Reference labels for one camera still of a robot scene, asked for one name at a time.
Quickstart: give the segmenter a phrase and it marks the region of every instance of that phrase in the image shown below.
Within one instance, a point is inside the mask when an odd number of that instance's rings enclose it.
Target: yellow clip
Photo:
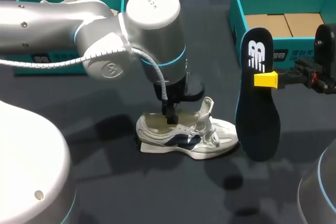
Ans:
[[[278,88],[278,74],[273,71],[271,73],[257,73],[254,75],[255,87]]]

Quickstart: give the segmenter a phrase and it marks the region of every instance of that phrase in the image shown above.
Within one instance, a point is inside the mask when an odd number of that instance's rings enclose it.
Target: shoe tongue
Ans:
[[[196,128],[202,130],[208,125],[209,117],[214,106],[214,101],[210,97],[205,97],[203,99],[201,108],[198,112],[198,121]]]

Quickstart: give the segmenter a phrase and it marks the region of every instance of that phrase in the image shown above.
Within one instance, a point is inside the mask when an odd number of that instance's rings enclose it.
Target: navy stripe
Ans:
[[[193,136],[189,143],[188,143],[188,135],[185,134],[177,134],[173,136],[168,142],[166,142],[164,145],[165,146],[174,146],[177,145],[180,148],[186,149],[191,151],[196,144],[200,143],[201,137],[199,135]]]

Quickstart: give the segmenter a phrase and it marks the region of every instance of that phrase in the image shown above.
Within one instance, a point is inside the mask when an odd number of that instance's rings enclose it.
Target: shoelace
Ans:
[[[192,126],[192,129],[190,131],[191,134],[193,135],[199,135],[202,137],[202,140],[205,144],[209,144],[209,141],[205,139],[206,133],[209,133],[210,135],[210,141],[211,144],[215,145],[216,147],[219,147],[219,137],[216,133],[216,127],[215,124],[212,120],[212,116],[209,117],[209,125],[207,125],[204,129],[202,130],[197,130],[195,126]]]

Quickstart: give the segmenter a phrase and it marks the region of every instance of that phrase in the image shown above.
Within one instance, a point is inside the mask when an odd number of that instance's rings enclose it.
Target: cardboard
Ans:
[[[319,13],[285,14],[293,37],[314,37],[317,28],[324,24]]]
[[[263,27],[269,30],[273,38],[292,37],[284,15],[246,15],[248,29]]]

